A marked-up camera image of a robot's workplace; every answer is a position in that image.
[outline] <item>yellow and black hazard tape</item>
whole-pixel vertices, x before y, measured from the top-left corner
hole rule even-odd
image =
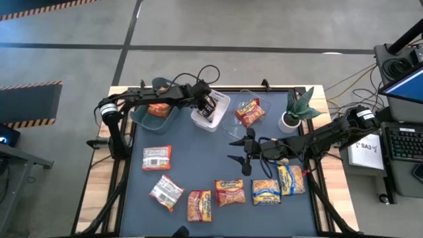
[[[33,126],[45,126],[45,125],[52,125],[56,122],[55,118],[45,118],[45,119],[38,119],[38,120],[30,120],[24,122],[11,122],[4,124],[8,128],[18,129],[18,128],[27,128]]]
[[[0,87],[0,90],[23,89],[28,87],[44,87],[47,85],[62,85],[62,84],[63,84],[63,81],[48,81],[43,83],[29,83],[25,85],[4,86],[4,87]]]
[[[92,3],[92,2],[95,2],[95,1],[100,1],[100,0],[75,0],[75,1],[69,1],[67,3],[62,3],[62,4],[47,6],[47,7],[41,7],[41,8],[31,9],[31,10],[27,10],[27,11],[21,11],[19,13],[10,13],[10,14],[7,14],[7,15],[0,16],[0,21],[16,19],[16,18],[19,18],[19,17],[27,17],[27,16],[30,16],[30,15],[37,15],[37,14],[40,14],[40,13],[47,13],[49,11],[65,9],[65,8],[68,8],[68,7],[74,7],[74,6],[82,5],[82,4],[85,4],[85,3]]]

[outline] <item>keyboard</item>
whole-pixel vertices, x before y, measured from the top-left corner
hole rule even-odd
[[[423,127],[389,124],[384,128],[387,149],[393,160],[423,162]]]

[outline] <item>concrete floor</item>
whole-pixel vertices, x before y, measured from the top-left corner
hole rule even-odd
[[[137,0],[102,0],[0,22],[1,43],[122,45]],[[132,45],[251,46],[365,49],[392,42],[423,13],[417,0],[145,0]],[[54,160],[51,171],[34,169],[11,226],[31,237],[68,235],[79,203],[96,136],[92,110],[108,92],[120,50],[0,48],[0,86],[62,80],[58,120],[21,130],[19,147]],[[221,70],[220,85],[322,84],[325,88],[374,62],[372,55],[130,50],[119,85],[154,77],[196,73],[206,64]],[[204,77],[214,78],[213,72]],[[379,83],[377,71],[374,81]],[[192,79],[181,78],[181,82]],[[337,95],[352,80],[327,91]],[[353,89],[371,89],[365,77]],[[357,97],[351,90],[337,102]],[[419,237],[423,200],[379,203],[371,177],[347,175],[360,229],[369,234]]]

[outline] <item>wooden table frame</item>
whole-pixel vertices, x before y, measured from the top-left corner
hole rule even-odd
[[[304,134],[308,133],[309,126],[312,126],[314,129],[320,128],[325,124],[330,122],[330,114],[328,111],[328,106],[326,102],[325,93],[323,91],[323,86],[321,85],[277,85],[272,86],[272,89],[292,89],[295,88],[297,91],[304,91],[304,89],[308,90],[311,87],[315,87],[313,97],[310,101],[310,106],[317,109],[320,112],[324,112],[322,115],[314,118],[312,123],[302,123],[301,130]],[[213,88],[219,89],[234,89],[234,88],[250,88],[256,90],[264,90],[264,86],[256,86],[256,85],[243,85],[243,86],[214,86]],[[109,91],[109,95],[114,93],[123,93],[126,91],[128,87],[111,87]],[[132,121],[129,119],[126,124],[126,133],[130,133],[132,127]],[[107,126],[101,124],[100,132],[98,134],[100,137],[108,138],[110,136],[108,132]],[[331,149],[330,153],[339,155],[339,151],[337,149]],[[101,160],[102,158],[109,155],[110,152],[108,149],[98,149],[95,150],[93,153],[93,158],[91,163],[95,163],[96,161]],[[75,217],[74,226],[72,229],[72,233],[83,231],[88,225],[92,222],[101,208],[104,206],[109,190],[112,188],[110,186],[110,181],[112,177],[112,171],[114,167],[118,167],[116,169],[116,176],[117,179],[120,179],[124,161],[114,161],[113,159],[107,159],[102,161],[96,167],[90,169],[87,180],[85,183],[84,191],[81,196],[81,201],[78,207],[77,215]],[[358,230],[358,224],[356,220],[356,216],[354,213],[354,208],[352,205],[350,192],[348,190],[348,185],[346,182],[346,177],[344,174],[344,169],[342,167],[342,162],[336,158],[331,156],[326,156],[321,161],[321,173],[318,171],[313,172],[313,177],[315,180],[320,184],[320,186],[324,186],[322,189],[326,192],[331,204],[335,207],[337,212],[341,215],[341,217],[346,221],[346,223],[353,229]],[[320,200],[313,194],[314,200],[317,205],[317,210],[319,215],[315,220],[319,221],[319,226],[321,227],[321,231],[340,231],[336,225],[333,225],[333,222],[330,218],[328,218],[328,213],[325,210],[323,204]],[[110,213],[110,221],[108,227],[102,227],[98,229],[98,232],[108,232],[112,231],[111,227],[116,224],[116,212],[118,210],[118,201],[115,202],[113,205],[112,211]]]

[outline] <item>green plant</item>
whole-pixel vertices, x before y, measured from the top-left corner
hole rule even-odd
[[[313,96],[315,88],[312,87],[305,92],[300,99],[295,99],[294,90],[289,90],[288,93],[288,105],[286,106],[286,112],[288,114],[288,120],[292,122],[298,122],[299,120],[312,119],[321,113],[314,108],[309,107],[309,102]]]

